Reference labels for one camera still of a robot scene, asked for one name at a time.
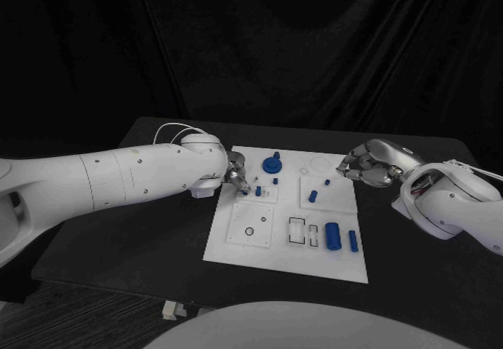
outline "table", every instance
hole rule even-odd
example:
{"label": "table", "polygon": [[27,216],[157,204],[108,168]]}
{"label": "table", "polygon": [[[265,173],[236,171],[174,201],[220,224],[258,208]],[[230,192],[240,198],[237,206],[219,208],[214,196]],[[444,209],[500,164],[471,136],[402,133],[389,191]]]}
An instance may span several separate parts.
{"label": "table", "polygon": [[[475,164],[455,139],[376,135],[139,118],[119,147],[151,144],[158,126],[188,122],[227,149],[249,147],[346,154],[371,138],[412,149],[426,162]],[[158,143],[178,129],[164,127]],[[288,300],[366,311],[471,348],[503,346],[503,258],[467,233],[442,241],[390,208],[399,184],[354,184],[369,284],[204,262],[217,204],[184,192],[67,220],[33,269],[33,278],[157,297],[206,308]]]}

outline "white board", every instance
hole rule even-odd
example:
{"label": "white board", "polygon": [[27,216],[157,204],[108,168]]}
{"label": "white board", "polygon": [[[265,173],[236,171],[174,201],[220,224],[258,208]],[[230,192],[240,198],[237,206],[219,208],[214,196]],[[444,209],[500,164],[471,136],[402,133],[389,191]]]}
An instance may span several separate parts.
{"label": "white board", "polygon": [[[230,184],[223,184],[203,260],[366,284],[353,182],[335,173],[344,156],[239,146],[232,150],[243,154],[246,180],[253,190],[243,196]],[[279,152],[282,170],[268,174],[262,170],[262,161],[275,151]],[[272,183],[273,178],[278,178],[276,185]],[[262,193],[268,192],[262,198],[253,197],[258,185],[263,188]],[[308,202],[311,190],[318,192],[314,203]],[[265,215],[268,209],[272,218]],[[236,219],[242,215],[237,210],[246,211],[245,219]],[[265,218],[265,222],[258,221],[258,217]],[[288,242],[289,232],[294,231],[295,236],[299,234],[298,227],[295,230],[289,227],[289,218],[304,221],[305,244]],[[340,226],[343,248],[335,251],[327,249],[324,224],[328,222]],[[250,224],[253,234],[249,236],[246,229]],[[356,232],[357,252],[351,252],[350,230]],[[308,243],[314,239],[317,247]]]}

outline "white cable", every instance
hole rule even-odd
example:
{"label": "white cable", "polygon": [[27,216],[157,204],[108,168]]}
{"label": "white cable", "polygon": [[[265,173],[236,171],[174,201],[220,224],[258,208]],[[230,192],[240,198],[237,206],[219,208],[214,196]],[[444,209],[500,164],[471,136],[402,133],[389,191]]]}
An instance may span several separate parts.
{"label": "white cable", "polygon": [[475,171],[478,171],[480,173],[482,173],[485,176],[490,176],[491,178],[494,178],[495,180],[500,180],[503,181],[503,176],[500,176],[498,174],[495,173],[491,173],[488,171],[484,171],[482,169],[478,169],[477,167],[472,167],[471,165],[468,164],[464,164],[461,161],[456,161],[456,160],[449,160],[449,161],[445,161],[444,162],[445,164],[452,164],[452,165],[462,165],[464,167],[467,167],[468,169],[474,169]]}
{"label": "white cable", "polygon": [[204,135],[207,134],[207,133],[206,133],[201,129],[198,129],[197,127],[191,127],[190,125],[180,124],[178,122],[168,122],[167,124],[160,125],[160,127],[158,127],[157,132],[155,132],[155,136],[154,136],[154,143],[152,143],[152,144],[155,144],[157,134],[160,133],[160,129],[161,129],[164,126],[168,126],[168,125],[186,126],[186,127],[190,127],[193,130],[196,130],[197,132],[203,133]]}
{"label": "white cable", "polygon": [[198,129],[194,129],[193,127],[187,127],[186,129],[183,129],[183,130],[175,134],[175,136],[173,137],[170,143],[173,143],[174,140],[175,140],[175,137],[177,137],[184,131],[188,131],[190,129],[193,129],[194,131],[198,131]]}

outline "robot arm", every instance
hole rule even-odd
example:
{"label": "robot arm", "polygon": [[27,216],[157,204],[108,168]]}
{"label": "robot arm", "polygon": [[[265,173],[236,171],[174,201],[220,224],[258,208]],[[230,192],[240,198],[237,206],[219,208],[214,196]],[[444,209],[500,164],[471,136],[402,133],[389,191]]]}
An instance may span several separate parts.
{"label": "robot arm", "polygon": [[0,266],[66,219],[184,190],[204,198],[222,182],[249,191],[242,155],[229,152],[227,157],[219,139],[206,134],[186,136],[181,146],[142,145],[49,159],[0,159]]}
{"label": "robot arm", "polygon": [[[346,169],[356,159],[363,170]],[[386,187],[399,179],[400,195],[392,206],[420,229],[442,240],[464,230],[503,255],[501,195],[474,175],[474,167],[458,164],[425,164],[409,149],[386,140],[370,140],[347,154],[337,172],[374,187]]]}

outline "floor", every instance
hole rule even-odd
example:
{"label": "floor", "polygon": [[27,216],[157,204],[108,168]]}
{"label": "floor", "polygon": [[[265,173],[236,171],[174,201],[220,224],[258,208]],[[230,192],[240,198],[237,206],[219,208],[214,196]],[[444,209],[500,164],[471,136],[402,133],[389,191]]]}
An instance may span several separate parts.
{"label": "floor", "polygon": [[0,310],[1,349],[139,349],[187,318],[162,320],[164,301],[43,282]]}

